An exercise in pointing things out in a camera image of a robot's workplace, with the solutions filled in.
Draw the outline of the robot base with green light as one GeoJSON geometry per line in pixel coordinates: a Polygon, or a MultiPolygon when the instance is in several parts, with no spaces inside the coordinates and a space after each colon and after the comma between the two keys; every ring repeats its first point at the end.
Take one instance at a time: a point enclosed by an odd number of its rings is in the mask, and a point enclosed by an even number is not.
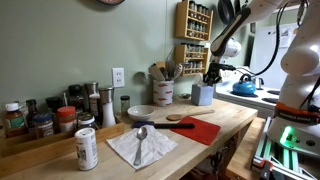
{"type": "Polygon", "coordinates": [[[267,117],[251,168],[260,180],[318,180],[319,125],[267,117]]]}

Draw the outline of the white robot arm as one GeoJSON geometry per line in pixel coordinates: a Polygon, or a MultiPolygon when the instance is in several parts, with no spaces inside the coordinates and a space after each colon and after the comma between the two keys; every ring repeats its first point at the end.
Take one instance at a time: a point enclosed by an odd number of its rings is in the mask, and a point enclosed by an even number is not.
{"type": "MultiPolygon", "coordinates": [[[[227,42],[242,26],[268,17],[281,4],[288,0],[252,0],[241,10],[220,35],[211,44],[213,61],[207,72],[214,79],[223,67],[220,59],[226,52],[227,42]]],[[[313,97],[319,89],[320,75],[320,0],[308,0],[309,7],[298,34],[292,41],[281,61],[282,69],[287,73],[281,88],[280,97],[313,97]]]]}

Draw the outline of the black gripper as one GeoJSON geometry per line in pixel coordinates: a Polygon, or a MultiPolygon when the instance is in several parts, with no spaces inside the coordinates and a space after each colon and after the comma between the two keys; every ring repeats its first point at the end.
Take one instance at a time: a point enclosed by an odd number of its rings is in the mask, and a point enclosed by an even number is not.
{"type": "Polygon", "coordinates": [[[227,65],[227,64],[219,64],[215,62],[211,62],[209,65],[209,69],[206,73],[206,75],[203,75],[203,82],[205,85],[208,85],[208,82],[210,79],[213,80],[212,85],[215,85],[221,81],[220,77],[220,71],[221,70],[231,70],[234,71],[235,67],[232,65],[227,65]]]}

